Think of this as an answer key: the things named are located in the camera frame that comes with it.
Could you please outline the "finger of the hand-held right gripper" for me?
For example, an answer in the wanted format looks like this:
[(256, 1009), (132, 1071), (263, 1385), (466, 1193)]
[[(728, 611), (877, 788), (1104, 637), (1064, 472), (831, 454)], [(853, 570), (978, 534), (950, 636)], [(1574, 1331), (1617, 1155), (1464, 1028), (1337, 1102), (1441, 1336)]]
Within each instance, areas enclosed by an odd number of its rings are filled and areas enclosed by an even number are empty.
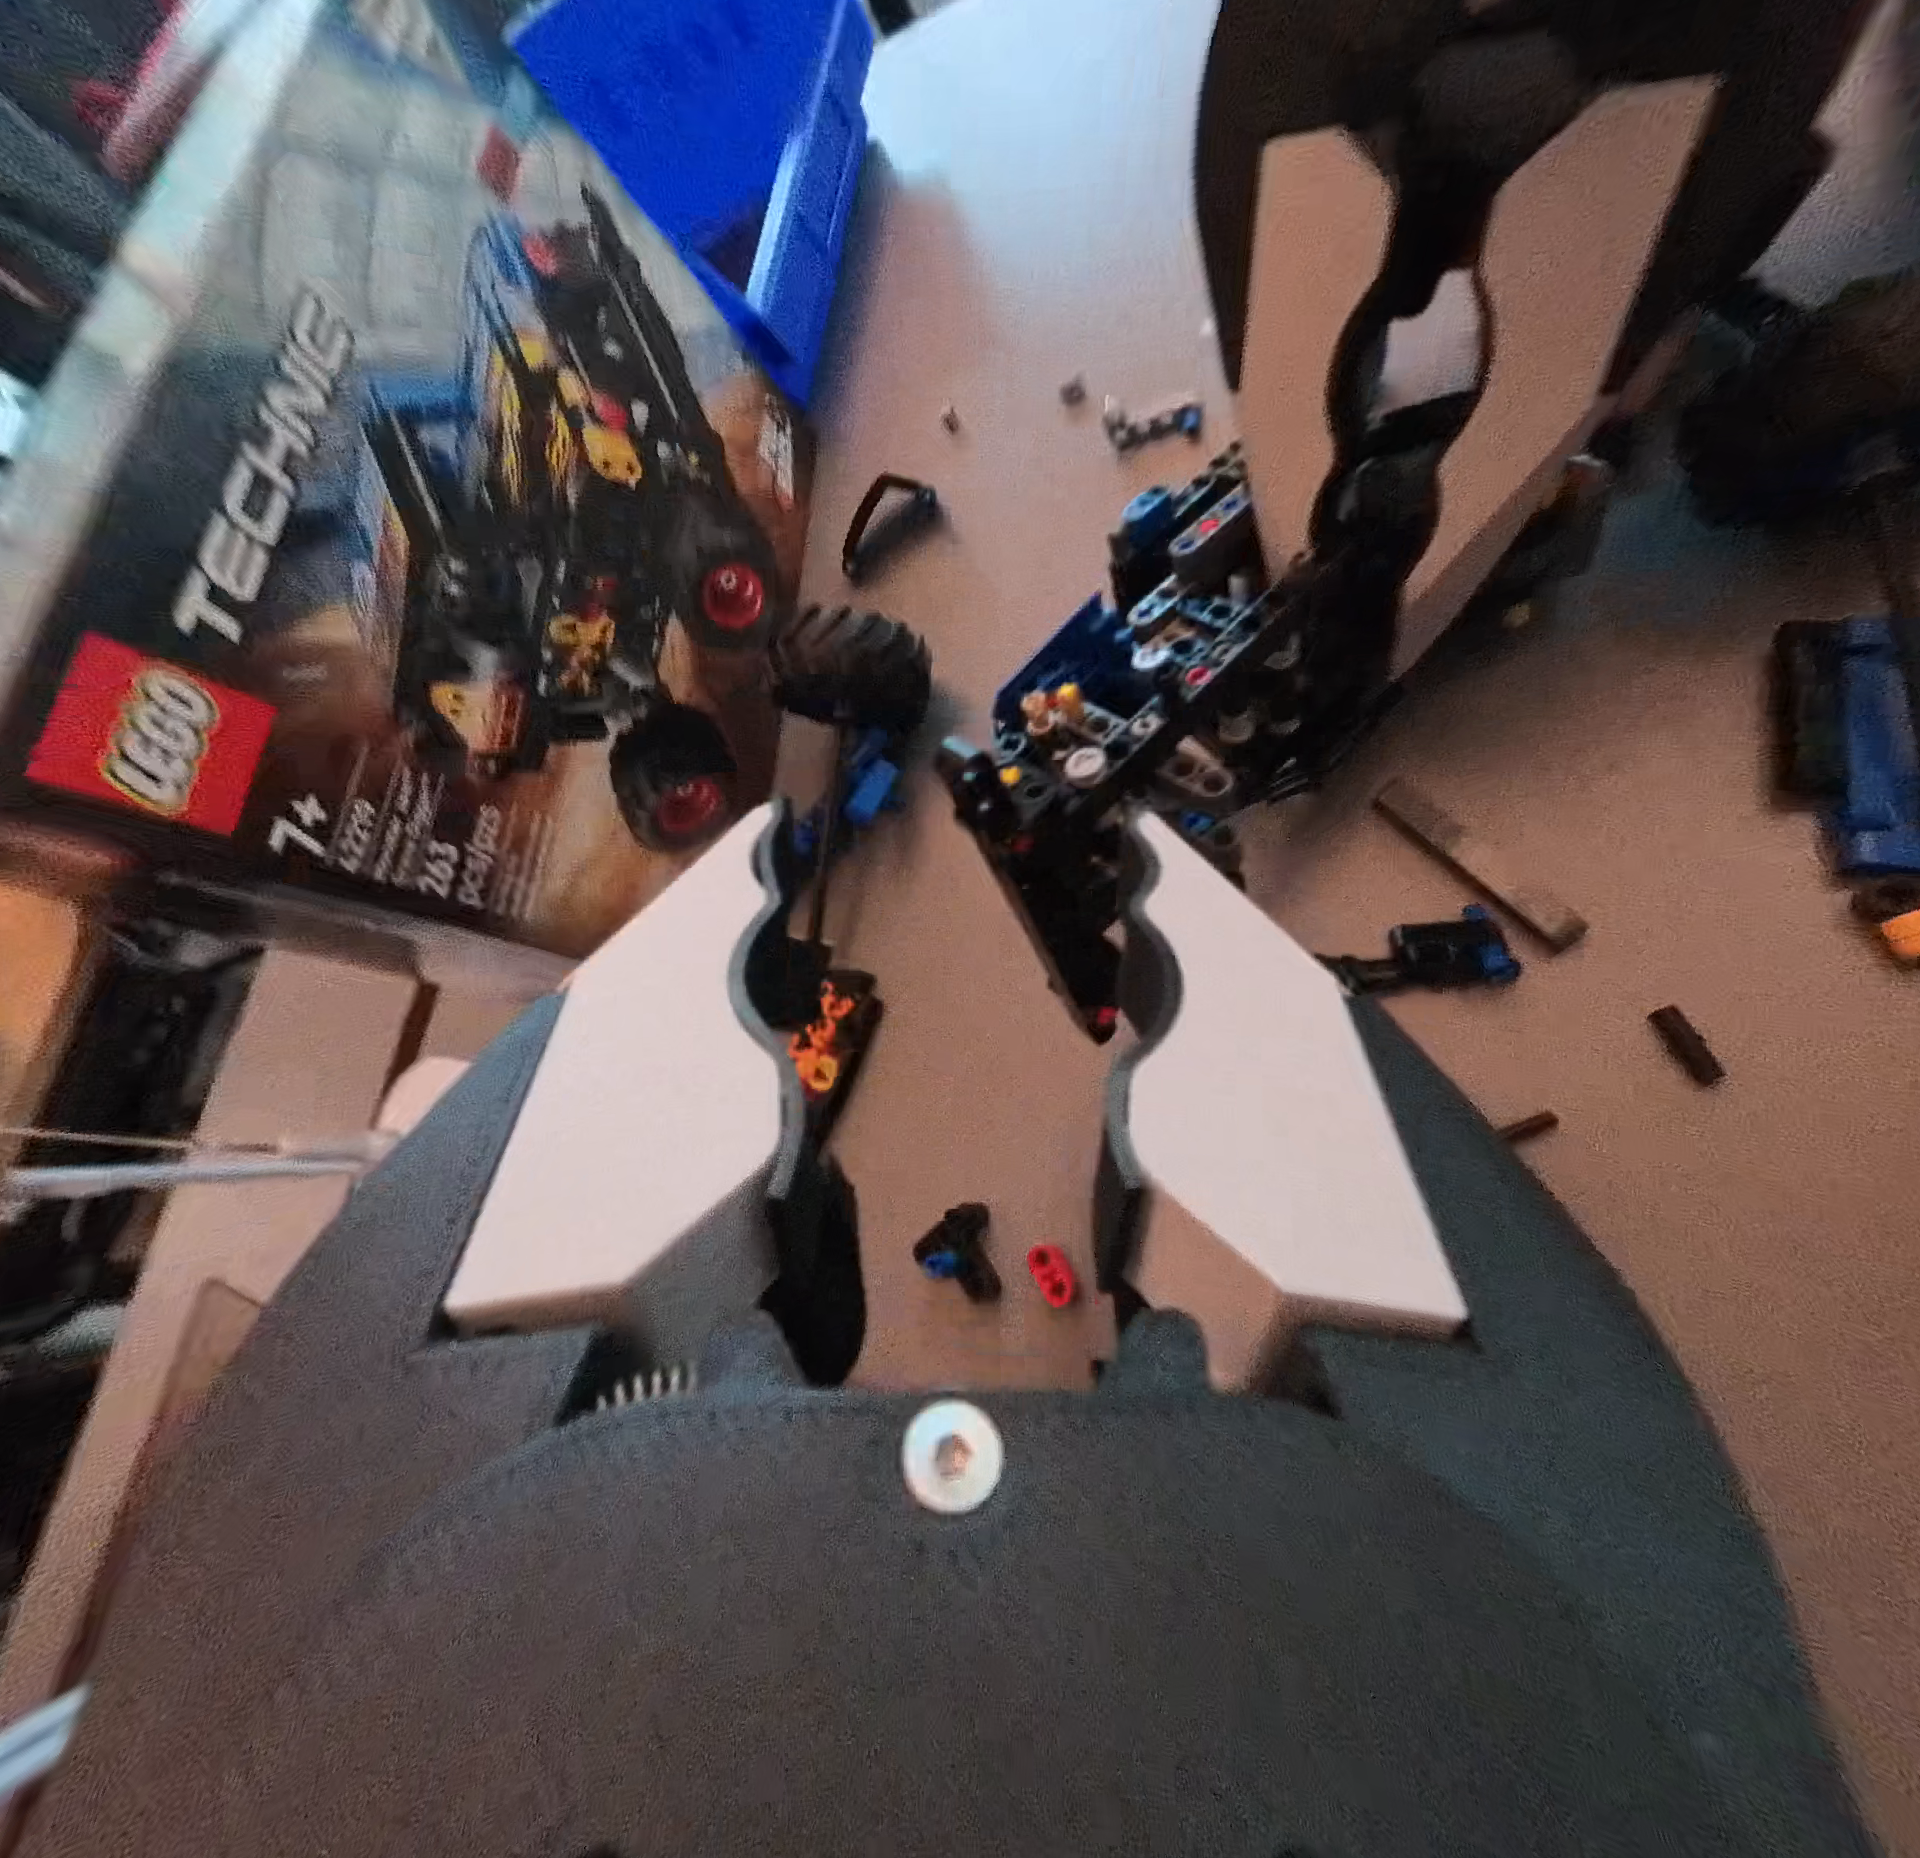
[(1391, 225), (1393, 193), (1351, 133), (1282, 135), (1263, 146), (1237, 413), (1271, 574), (1309, 546), (1337, 454), (1335, 365)]
[(1401, 587), (1393, 677), (1491, 577), (1593, 434), (1717, 96), (1711, 75), (1602, 91), (1498, 193), (1476, 265), (1485, 365), (1435, 469), (1435, 527)]

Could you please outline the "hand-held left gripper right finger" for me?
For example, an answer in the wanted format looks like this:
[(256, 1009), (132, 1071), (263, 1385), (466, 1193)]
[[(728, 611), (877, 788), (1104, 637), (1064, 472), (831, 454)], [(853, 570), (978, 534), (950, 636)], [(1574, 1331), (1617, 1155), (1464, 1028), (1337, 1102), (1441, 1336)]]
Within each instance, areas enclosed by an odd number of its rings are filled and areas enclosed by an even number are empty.
[(1353, 1004), (1156, 815), (1122, 836), (1096, 1284), (1178, 1314), (1215, 1389), (1271, 1389), (1309, 1328), (1446, 1342), (1469, 1302)]

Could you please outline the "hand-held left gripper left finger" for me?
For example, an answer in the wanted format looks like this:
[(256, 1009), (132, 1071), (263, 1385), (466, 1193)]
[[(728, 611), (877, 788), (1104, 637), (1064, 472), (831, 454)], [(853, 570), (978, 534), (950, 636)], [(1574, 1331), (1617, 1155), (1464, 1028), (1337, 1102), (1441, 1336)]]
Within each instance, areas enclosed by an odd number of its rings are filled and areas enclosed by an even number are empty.
[(563, 983), (444, 1290), (465, 1338), (704, 1342), (773, 1284), (802, 1096), (750, 998), (790, 805), (758, 803)]

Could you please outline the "black panel with orange print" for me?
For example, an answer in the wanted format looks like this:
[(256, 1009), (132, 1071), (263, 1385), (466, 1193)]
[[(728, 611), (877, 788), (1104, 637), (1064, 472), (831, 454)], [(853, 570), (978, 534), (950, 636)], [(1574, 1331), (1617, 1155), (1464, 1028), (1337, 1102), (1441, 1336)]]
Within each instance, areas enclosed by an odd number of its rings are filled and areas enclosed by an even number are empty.
[(837, 967), (817, 978), (804, 1006), (788, 1036), (788, 1062), (806, 1109), (825, 1109), (852, 1089), (879, 1027), (882, 999), (872, 974)]

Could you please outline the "small connector with blue pin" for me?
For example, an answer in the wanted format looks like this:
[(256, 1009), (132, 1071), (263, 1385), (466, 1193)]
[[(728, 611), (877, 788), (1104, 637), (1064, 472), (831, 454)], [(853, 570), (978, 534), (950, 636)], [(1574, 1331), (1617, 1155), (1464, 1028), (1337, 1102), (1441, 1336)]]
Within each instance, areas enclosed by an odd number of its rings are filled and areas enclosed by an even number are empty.
[(978, 1305), (1002, 1297), (1002, 1284), (986, 1249), (990, 1210), (982, 1202), (950, 1206), (939, 1222), (913, 1244), (915, 1265), (929, 1281), (954, 1284)]

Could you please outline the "toy truck chassis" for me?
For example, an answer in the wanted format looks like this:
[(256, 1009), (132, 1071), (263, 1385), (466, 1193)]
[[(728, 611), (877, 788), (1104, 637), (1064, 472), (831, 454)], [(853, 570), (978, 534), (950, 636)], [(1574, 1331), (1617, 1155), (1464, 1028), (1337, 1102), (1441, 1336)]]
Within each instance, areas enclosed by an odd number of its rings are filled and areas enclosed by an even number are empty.
[(939, 778), (1076, 1028), (1122, 1020), (1123, 828), (1160, 816), (1242, 888), (1241, 819), (1318, 789), (1377, 722), (1406, 575), (1435, 527), (1438, 448), (1331, 476), (1303, 553), (1269, 562), (1230, 448), (1128, 502), (1111, 591), (994, 692)]

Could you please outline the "grey desk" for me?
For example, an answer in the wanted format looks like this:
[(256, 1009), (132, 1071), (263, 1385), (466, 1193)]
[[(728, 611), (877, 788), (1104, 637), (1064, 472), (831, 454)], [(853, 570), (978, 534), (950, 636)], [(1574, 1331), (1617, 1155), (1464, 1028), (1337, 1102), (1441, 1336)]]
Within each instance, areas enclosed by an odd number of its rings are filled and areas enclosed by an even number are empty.
[[(934, 646), (935, 731), (1088, 594), (1101, 538), (1178, 454), (1119, 467), (1057, 386), (1142, 401), (1221, 386), (1187, 224), (1215, 0), (960, 0), (876, 54), (876, 146), (817, 417), (802, 594), (830, 599), (864, 480), (934, 482), (948, 534), (877, 607)], [(939, 410), (961, 431), (947, 435)], [(1774, 626), (1868, 601), (1846, 542), (1701, 531), (1671, 482), (1627, 494), (1583, 584), (1438, 670), (1321, 803), (1249, 836), (1257, 901), (1311, 950), (1438, 919), (1457, 882), (1370, 808), (1406, 778), (1591, 920), (1505, 995), (1404, 999), (1406, 1032), (1495, 1123), (1554, 1110), (1524, 1161), (1648, 1305), (1740, 1465), (1862, 1788), (1915, 1813), (1915, 978), (1845, 914), (1811, 825), (1762, 796)], [(1051, 998), (937, 788), (833, 899), (886, 1022), (837, 1144), (857, 1185), (876, 1389), (1088, 1375), (1090, 1305), (1009, 1281), (972, 1310), (907, 1265), (982, 1199), (1010, 1247), (1090, 1246), (1096, 1054)], [(1724, 1080), (1646, 1024), (1679, 1006)]]

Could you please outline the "black tyre on axle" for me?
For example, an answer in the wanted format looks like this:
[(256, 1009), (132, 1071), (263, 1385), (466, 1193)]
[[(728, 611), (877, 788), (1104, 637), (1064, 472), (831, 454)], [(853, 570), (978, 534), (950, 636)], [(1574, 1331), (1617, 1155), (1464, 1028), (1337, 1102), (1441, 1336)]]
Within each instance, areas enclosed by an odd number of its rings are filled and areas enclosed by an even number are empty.
[(1711, 304), (1740, 352), (1682, 407), (1674, 459), (1711, 527), (1792, 527), (1917, 473), (1917, 265), (1802, 307), (1758, 279)]
[(792, 983), (816, 983), (831, 965), (825, 938), (827, 892), (840, 850), (833, 819), (840, 789), (857, 752), (882, 754), (905, 767), (907, 743), (931, 705), (931, 652), (907, 625), (852, 607), (804, 607), (769, 650), (771, 696), (780, 715), (825, 731), (831, 759), (825, 836), (806, 861), (802, 936), (792, 942)]

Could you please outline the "blue beam piece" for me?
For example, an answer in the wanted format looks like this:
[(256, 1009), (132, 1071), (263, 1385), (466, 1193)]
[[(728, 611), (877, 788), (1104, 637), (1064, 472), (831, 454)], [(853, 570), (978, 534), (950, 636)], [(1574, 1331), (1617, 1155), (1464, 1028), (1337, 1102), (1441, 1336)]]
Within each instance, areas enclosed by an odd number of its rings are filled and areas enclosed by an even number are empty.
[[(903, 767), (892, 756), (857, 752), (840, 789), (833, 819), (833, 850), (862, 836), (882, 815), (903, 805)], [(812, 861), (825, 836), (825, 800), (813, 803), (793, 823), (793, 847)]]

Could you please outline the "black arch piece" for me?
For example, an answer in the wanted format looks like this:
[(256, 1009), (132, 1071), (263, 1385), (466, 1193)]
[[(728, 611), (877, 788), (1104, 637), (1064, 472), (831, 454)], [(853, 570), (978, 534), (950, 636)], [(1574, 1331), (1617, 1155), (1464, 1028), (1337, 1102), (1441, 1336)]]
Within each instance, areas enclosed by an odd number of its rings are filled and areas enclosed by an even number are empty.
[(931, 482), (879, 473), (852, 512), (840, 549), (844, 583), (872, 583), (889, 558), (942, 525), (944, 504)]

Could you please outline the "blue body panel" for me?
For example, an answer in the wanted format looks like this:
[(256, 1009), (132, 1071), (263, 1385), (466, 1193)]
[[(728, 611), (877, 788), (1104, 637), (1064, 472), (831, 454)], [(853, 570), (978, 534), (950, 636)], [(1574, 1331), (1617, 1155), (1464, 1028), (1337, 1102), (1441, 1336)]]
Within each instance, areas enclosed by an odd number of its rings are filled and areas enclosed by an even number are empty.
[(1783, 621), (1766, 652), (1775, 789), (1815, 815), (1837, 876), (1917, 876), (1915, 625)]

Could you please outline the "blue storage bin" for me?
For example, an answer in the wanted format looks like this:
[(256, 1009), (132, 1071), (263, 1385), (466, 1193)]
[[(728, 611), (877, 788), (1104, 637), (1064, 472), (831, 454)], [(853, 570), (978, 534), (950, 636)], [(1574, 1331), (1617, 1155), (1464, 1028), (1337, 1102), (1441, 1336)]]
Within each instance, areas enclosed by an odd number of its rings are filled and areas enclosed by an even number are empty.
[(508, 42), (806, 407), (867, 158), (862, 0), (540, 0)]

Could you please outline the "toy truck set box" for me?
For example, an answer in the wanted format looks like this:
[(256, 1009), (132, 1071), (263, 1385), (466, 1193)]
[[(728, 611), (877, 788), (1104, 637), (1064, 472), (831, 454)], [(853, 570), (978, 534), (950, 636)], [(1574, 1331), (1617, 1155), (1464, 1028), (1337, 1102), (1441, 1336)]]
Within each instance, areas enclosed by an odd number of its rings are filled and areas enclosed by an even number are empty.
[(3, 0), (3, 855), (580, 959), (771, 792), (809, 435), (492, 0)]

